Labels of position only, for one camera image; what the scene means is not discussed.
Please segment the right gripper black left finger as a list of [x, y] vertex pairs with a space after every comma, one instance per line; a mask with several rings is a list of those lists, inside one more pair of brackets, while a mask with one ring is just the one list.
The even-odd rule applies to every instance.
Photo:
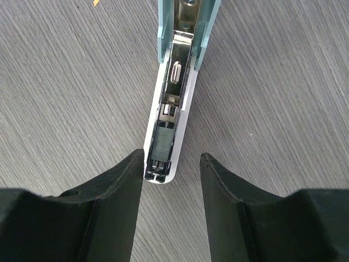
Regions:
[[63, 192], [1, 189], [1, 261], [129, 261], [144, 151]]

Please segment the grey staple strip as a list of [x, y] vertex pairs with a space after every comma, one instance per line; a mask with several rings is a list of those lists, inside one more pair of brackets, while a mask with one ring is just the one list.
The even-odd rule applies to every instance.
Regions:
[[174, 130], [166, 127], [158, 127], [152, 150], [153, 160], [167, 162], [170, 154]]

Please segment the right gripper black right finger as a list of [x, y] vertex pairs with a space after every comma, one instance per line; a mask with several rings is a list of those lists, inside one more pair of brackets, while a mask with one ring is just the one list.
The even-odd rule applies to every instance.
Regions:
[[348, 190], [280, 197], [209, 153], [200, 174], [212, 261], [348, 261]]

